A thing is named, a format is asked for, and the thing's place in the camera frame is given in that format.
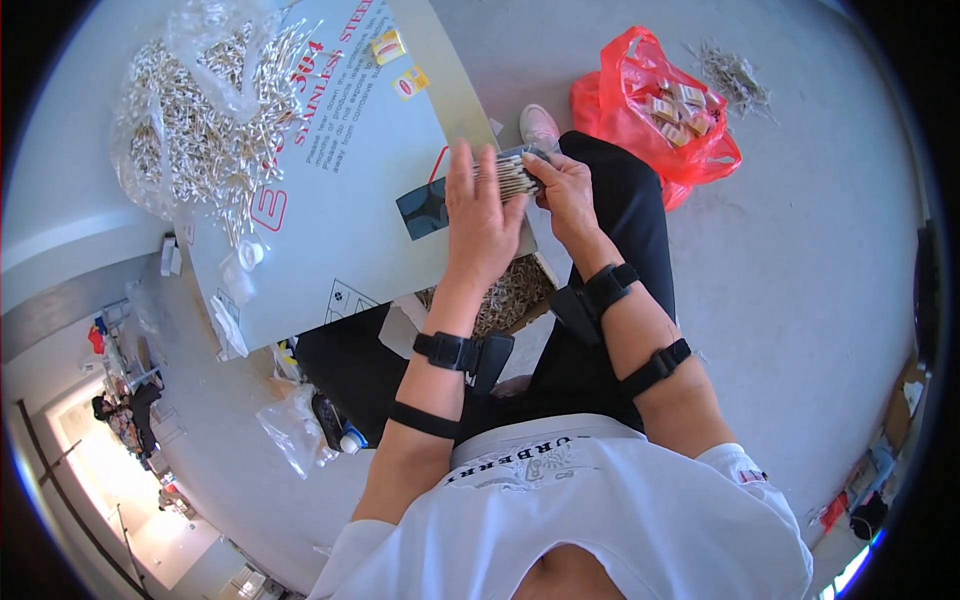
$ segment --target light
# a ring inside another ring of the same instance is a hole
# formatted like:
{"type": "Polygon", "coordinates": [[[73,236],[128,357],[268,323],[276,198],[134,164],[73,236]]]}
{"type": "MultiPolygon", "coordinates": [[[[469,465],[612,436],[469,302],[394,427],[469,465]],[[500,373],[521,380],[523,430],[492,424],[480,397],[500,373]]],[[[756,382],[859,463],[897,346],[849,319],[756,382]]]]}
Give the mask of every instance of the light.
{"type": "Polygon", "coordinates": [[[847,568],[843,570],[842,573],[836,576],[833,580],[833,584],[837,588],[837,594],[841,593],[847,584],[853,579],[853,576],[856,575],[857,570],[860,566],[867,560],[867,556],[870,554],[870,546],[864,546],[863,550],[860,550],[860,554],[857,554],[856,557],[850,561],[850,564],[847,565],[847,568]]]}

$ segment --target pile of cotton swabs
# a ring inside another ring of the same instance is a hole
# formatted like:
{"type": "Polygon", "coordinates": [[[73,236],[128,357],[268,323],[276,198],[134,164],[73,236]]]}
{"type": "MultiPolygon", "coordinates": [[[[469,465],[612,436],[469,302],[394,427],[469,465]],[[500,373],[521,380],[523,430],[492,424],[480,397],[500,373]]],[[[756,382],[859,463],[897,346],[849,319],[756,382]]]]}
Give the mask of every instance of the pile of cotton swabs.
{"type": "MultiPolygon", "coordinates": [[[[247,123],[238,123],[215,109],[189,70],[161,40],[143,46],[132,61],[130,85],[122,102],[131,106],[144,89],[159,97],[159,116],[169,157],[169,173],[165,174],[160,132],[155,130],[154,123],[128,123],[128,130],[133,132],[131,160],[140,171],[139,177],[161,183],[164,175],[169,176],[173,202],[206,204],[207,214],[216,217],[214,227],[227,233],[232,246],[239,244],[245,231],[253,232],[250,211],[254,190],[283,177],[276,166],[276,151],[283,133],[302,117],[289,75],[309,35],[300,32],[303,24],[300,21],[280,32],[258,57],[252,82],[259,109],[247,123]]],[[[209,48],[198,62],[241,91],[250,35],[251,24],[247,23],[232,38],[209,48]]],[[[132,199],[146,204],[142,199],[132,199]]],[[[169,218],[168,214],[161,214],[168,212],[166,206],[145,207],[169,218]]]]}
{"type": "MultiPolygon", "coordinates": [[[[476,179],[480,165],[473,164],[473,178],[476,179]]],[[[530,178],[530,174],[523,168],[520,156],[501,156],[496,160],[496,179],[500,187],[500,199],[510,200],[516,194],[530,194],[536,196],[540,186],[530,178]]]]}

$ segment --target right hand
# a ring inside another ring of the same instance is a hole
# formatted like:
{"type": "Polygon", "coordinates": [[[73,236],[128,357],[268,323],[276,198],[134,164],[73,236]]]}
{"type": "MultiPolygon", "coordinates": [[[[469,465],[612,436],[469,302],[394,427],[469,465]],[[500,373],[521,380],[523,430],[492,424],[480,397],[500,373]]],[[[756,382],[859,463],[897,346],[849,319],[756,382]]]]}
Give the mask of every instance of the right hand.
{"type": "Polygon", "coordinates": [[[537,198],[537,206],[550,211],[553,234],[568,252],[600,230],[586,164],[563,155],[550,155],[547,162],[524,153],[523,166],[546,186],[544,197],[537,198]]]}

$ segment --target bottle cap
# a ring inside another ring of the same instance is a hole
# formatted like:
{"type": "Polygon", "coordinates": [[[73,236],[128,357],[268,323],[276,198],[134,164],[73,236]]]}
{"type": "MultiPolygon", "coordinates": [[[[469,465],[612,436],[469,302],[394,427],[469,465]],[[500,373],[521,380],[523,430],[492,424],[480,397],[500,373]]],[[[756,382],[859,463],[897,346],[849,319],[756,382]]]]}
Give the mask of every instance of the bottle cap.
{"type": "Polygon", "coordinates": [[[340,448],[347,454],[356,454],[360,451],[360,441],[352,433],[347,433],[340,439],[340,448]]]}

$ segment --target pink sneaker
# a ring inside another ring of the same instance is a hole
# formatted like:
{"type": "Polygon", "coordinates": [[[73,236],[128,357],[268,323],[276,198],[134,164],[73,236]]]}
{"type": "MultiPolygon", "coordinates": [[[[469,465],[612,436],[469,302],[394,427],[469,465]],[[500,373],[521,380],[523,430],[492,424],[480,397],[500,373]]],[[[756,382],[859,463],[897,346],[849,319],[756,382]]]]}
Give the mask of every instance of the pink sneaker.
{"type": "Polygon", "coordinates": [[[547,153],[560,150],[560,128],[540,105],[527,105],[520,113],[520,137],[524,144],[547,153]]]}

